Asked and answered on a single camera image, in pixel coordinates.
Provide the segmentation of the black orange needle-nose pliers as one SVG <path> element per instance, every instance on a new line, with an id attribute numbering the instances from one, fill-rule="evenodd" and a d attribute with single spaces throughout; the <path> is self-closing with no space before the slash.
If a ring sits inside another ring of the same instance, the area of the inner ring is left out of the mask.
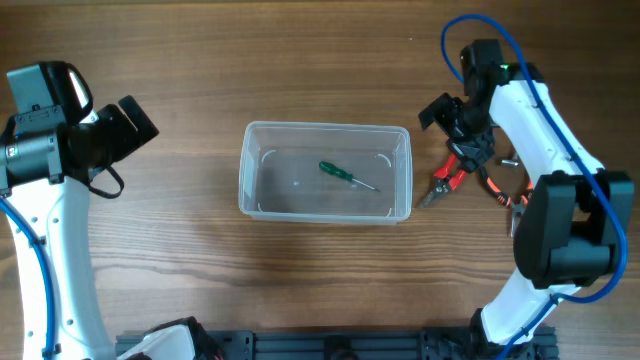
<path id="1" fill-rule="evenodd" d="M 534 188 L 532 182 L 528 181 L 527 187 L 521 195 L 512 197 L 493 181 L 485 167 L 479 168 L 479 174 L 489 194 L 492 195 L 500 205 L 510 209 L 511 223 L 509 226 L 509 234 L 511 237 L 514 237 L 519 221 L 524 215 L 525 208 L 533 195 Z"/>

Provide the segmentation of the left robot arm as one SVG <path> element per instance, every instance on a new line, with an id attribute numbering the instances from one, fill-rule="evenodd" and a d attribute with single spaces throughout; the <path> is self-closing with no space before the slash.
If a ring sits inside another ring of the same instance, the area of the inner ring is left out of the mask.
<path id="1" fill-rule="evenodd" d="M 13 234 L 26 359 L 116 359 L 96 294 L 88 241 L 102 172 L 158 135 L 126 96 L 95 110 L 80 72 L 64 61 L 8 72 L 17 107 L 1 134 L 1 211 Z"/>

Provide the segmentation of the small metal hammer tool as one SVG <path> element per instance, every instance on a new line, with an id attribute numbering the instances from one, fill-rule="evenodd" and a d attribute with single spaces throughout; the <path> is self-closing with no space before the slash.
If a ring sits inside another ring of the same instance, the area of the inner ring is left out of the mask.
<path id="1" fill-rule="evenodd" d="M 500 166 L 505 166 L 505 167 L 510 167 L 510 168 L 516 168 L 520 165 L 520 158 L 519 155 L 517 153 L 514 153 L 510 158 L 503 158 L 501 159 L 498 164 Z"/>

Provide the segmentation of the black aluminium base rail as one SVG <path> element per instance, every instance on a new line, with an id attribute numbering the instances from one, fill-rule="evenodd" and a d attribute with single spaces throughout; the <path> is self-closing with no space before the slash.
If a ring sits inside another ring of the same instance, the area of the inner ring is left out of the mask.
<path id="1" fill-rule="evenodd" d="M 349 350 L 359 359 L 466 359 L 465 327 L 425 328 L 420 331 L 366 331 L 315 333 L 253 333 L 211 331 L 226 359 L 297 360 L 334 359 Z"/>

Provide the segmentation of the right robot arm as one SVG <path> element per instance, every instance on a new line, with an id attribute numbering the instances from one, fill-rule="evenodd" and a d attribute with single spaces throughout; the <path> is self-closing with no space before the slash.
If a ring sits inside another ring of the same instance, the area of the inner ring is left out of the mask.
<path id="1" fill-rule="evenodd" d="M 453 191 L 493 156 L 495 128 L 511 141 L 530 187 L 513 225 L 515 270 L 496 298 L 471 320 L 469 359 L 514 359 L 562 302 L 601 277 L 617 282 L 628 258 L 625 238 L 634 184 L 611 172 L 578 142 L 530 63 L 505 63 L 496 40 L 477 40 L 460 54 L 464 94 L 443 94 L 419 116 L 446 134 L 450 158 L 436 172 L 434 195 Z"/>

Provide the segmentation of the red handled snips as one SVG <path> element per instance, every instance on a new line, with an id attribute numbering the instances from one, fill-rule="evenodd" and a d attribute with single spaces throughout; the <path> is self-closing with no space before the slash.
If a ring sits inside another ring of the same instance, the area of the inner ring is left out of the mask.
<path id="1" fill-rule="evenodd" d="M 434 172 L 432 189 L 418 204 L 419 208 L 434 205 L 446 195 L 457 190 L 468 175 L 467 171 L 456 166 L 457 162 L 457 157 L 450 154 L 445 164 Z"/>

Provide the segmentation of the clear plastic container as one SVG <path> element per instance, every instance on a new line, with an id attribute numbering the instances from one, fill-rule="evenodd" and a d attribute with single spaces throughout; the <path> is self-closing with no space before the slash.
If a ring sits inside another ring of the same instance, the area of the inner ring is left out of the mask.
<path id="1" fill-rule="evenodd" d="M 321 171 L 320 161 L 378 192 Z M 409 132 L 399 126 L 252 122 L 244 135 L 238 205 L 255 220 L 402 222 L 413 207 Z"/>

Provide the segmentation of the green handled screwdriver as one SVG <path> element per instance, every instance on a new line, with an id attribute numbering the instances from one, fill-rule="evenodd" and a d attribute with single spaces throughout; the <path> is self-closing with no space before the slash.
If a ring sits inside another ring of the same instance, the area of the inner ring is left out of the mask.
<path id="1" fill-rule="evenodd" d="M 378 189 L 366 184 L 360 180 L 358 180 L 357 178 L 355 178 L 351 173 L 348 173 L 347 171 L 337 167 L 336 165 L 330 163 L 330 162 L 326 162 L 326 161 L 320 161 L 319 162 L 319 169 L 331 176 L 340 178 L 344 181 L 350 182 L 350 183 L 355 183 L 357 185 L 363 186 L 365 188 L 368 188 L 372 191 L 376 191 L 378 192 Z"/>

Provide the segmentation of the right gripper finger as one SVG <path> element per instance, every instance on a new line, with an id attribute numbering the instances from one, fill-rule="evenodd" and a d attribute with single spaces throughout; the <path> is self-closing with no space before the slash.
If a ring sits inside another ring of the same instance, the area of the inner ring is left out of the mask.
<path id="1" fill-rule="evenodd" d="M 460 168 L 468 173 L 483 167 L 495 155 L 495 137 L 492 134 L 465 141 L 449 139 L 446 146 L 460 162 Z"/>
<path id="2" fill-rule="evenodd" d="M 436 123 L 442 131 L 453 131 L 458 126 L 462 108 L 460 98 L 444 93 L 423 109 L 418 119 L 423 130 Z"/>

